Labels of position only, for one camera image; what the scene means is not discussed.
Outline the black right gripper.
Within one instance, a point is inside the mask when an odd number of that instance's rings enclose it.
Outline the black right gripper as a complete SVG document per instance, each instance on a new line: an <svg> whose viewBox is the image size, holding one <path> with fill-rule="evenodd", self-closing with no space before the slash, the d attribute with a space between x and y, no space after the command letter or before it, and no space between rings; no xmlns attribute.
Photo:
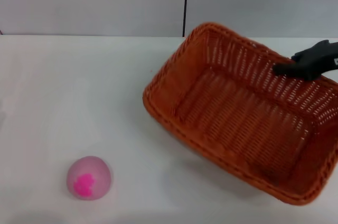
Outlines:
<svg viewBox="0 0 338 224"><path fill-rule="evenodd" d="M320 56L319 60L301 60L310 55ZM295 63L277 63L273 66L273 72L278 76L297 78L305 81L317 79L321 74L337 70L337 42L321 40L312 47L295 53L291 59Z"/></svg>

